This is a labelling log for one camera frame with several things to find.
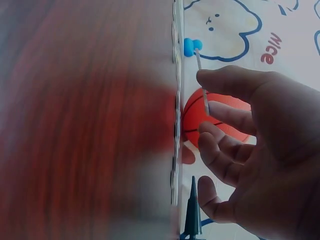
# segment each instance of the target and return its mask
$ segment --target blue ball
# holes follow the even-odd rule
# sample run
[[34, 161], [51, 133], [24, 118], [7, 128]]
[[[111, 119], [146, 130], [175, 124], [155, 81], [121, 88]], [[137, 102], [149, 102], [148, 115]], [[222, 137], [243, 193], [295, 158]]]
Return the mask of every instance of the blue ball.
[[194, 55], [194, 41], [192, 41], [190, 38], [184, 39], [184, 55], [186, 57], [192, 57]]
[[198, 49], [199, 51], [202, 50], [202, 42], [200, 40], [193, 40], [193, 47], [194, 49]]

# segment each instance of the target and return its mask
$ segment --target basketball seam line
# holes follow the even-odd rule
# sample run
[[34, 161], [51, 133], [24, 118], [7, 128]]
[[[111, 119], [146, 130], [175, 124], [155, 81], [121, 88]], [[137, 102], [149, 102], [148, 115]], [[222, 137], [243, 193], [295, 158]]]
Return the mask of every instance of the basketball seam line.
[[[216, 124], [213, 124], [213, 125], [215, 125], [215, 126], [218, 126], [218, 125], [220, 125], [220, 124], [224, 124], [224, 122], [218, 122], [218, 123], [216, 123]], [[198, 131], [198, 129], [191, 129], [191, 130], [184, 130], [184, 133], [192, 133], [192, 132], [195, 132], [195, 131]]]
[[198, 101], [199, 99], [201, 99], [201, 98], [203, 98], [204, 96], [203, 95], [201, 95], [201, 96], [199, 96], [196, 100], [194, 100], [191, 104], [190, 104], [190, 106], [184, 111], [184, 113], [183, 113], [183, 117], [187, 114], [187, 112], [189, 111], [189, 109], [192, 107], [192, 105], [193, 104], [195, 104], [196, 103], [196, 101]]

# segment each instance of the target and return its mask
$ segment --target wooden surface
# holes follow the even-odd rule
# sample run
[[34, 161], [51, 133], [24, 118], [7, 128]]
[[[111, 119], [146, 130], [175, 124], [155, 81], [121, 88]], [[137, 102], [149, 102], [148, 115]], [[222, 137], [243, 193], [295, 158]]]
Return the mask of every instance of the wooden surface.
[[167, 239], [171, 0], [0, 2], [0, 236]]

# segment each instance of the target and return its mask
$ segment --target needle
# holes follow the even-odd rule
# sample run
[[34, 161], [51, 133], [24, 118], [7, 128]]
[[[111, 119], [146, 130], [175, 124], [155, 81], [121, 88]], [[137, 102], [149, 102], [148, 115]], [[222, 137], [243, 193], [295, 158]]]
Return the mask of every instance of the needle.
[[[199, 68], [199, 70], [201, 70], [202, 67], [201, 67], [200, 54], [199, 54], [198, 48], [195, 49], [195, 56], [196, 56], [196, 61], [198, 62], [198, 68]], [[203, 100], [204, 100], [204, 110], [205, 110], [205, 113], [209, 116], [209, 105], [208, 105], [207, 92], [204, 88], [202, 88], [202, 92], [203, 92]]]

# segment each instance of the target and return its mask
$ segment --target mini basketball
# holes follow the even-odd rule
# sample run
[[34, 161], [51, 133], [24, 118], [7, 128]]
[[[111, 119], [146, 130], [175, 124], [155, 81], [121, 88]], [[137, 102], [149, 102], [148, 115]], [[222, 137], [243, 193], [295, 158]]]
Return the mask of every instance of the mini basketball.
[[[208, 101], [216, 101], [226, 105], [229, 105], [236, 109], [242, 109], [250, 111], [250, 105], [238, 98], [232, 96], [225, 96], [216, 93], [208, 92]], [[198, 148], [199, 132], [198, 127], [202, 122], [211, 122], [226, 134], [235, 139], [245, 142], [249, 135], [242, 133], [235, 128], [218, 121], [212, 116], [208, 116], [205, 112], [205, 103], [202, 88], [196, 90], [187, 101], [183, 111], [183, 131], [186, 138]]]

